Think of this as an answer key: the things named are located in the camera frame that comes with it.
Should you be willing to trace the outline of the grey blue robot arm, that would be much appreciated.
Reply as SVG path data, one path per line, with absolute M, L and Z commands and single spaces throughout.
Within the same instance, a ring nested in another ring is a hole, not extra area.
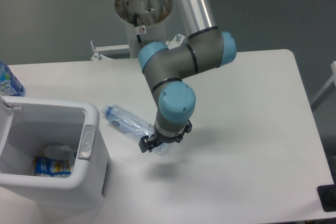
M 177 4 L 187 43 L 170 49 L 159 26 Z M 130 54 L 138 58 L 157 107 L 154 132 L 139 141 L 142 152 L 180 142 L 192 130 L 196 96 L 184 78 L 231 63 L 237 47 L 216 26 L 208 0 L 115 0 L 119 17 L 131 26 Z

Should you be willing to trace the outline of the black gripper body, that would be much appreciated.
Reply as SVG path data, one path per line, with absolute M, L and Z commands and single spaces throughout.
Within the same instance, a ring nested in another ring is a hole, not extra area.
M 161 143 L 175 143 L 175 142 L 179 143 L 183 139 L 184 132 L 183 131 L 169 132 L 164 129 L 157 129 L 155 127 L 154 136 L 155 139 Z

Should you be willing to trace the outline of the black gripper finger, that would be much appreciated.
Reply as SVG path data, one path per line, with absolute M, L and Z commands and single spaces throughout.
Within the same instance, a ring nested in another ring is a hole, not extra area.
M 178 135 L 176 137 L 176 142 L 180 143 L 183 140 L 184 135 L 191 132 L 192 127 L 193 126 L 192 126 L 191 121 L 188 120 L 188 122 L 187 122 L 186 126 L 184 127 L 184 129 L 182 129 L 182 130 L 180 130 L 178 132 Z
M 141 137 L 139 148 L 142 153 L 152 152 L 154 148 L 162 145 L 162 136 L 160 134 L 152 134 Z

